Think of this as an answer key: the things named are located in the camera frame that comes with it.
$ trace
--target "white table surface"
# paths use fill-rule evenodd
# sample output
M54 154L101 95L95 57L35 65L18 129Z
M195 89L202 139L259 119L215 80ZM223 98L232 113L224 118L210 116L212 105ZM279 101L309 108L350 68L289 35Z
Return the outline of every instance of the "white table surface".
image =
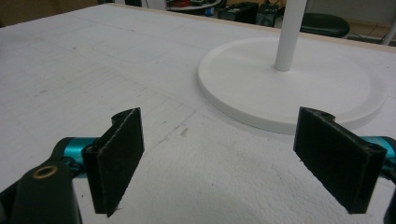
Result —
M101 136L112 115L141 107L146 152L120 210L96 215L87 180L74 180L84 223L382 223L391 182L378 179L367 214L349 215L300 162L294 136L230 119L201 94L200 60L259 36L278 32L112 5L0 29L0 190L60 139ZM395 50L302 38L367 60L387 81L381 112L353 132L396 137Z

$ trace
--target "black rubber pad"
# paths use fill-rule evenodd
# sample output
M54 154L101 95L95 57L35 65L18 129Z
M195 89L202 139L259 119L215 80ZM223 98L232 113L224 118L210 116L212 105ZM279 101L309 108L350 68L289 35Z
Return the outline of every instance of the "black rubber pad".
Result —
M349 214L365 213L386 150L315 109L300 109L294 151Z
M128 188L144 152L140 109L121 112L113 126L82 150L95 212L110 217Z

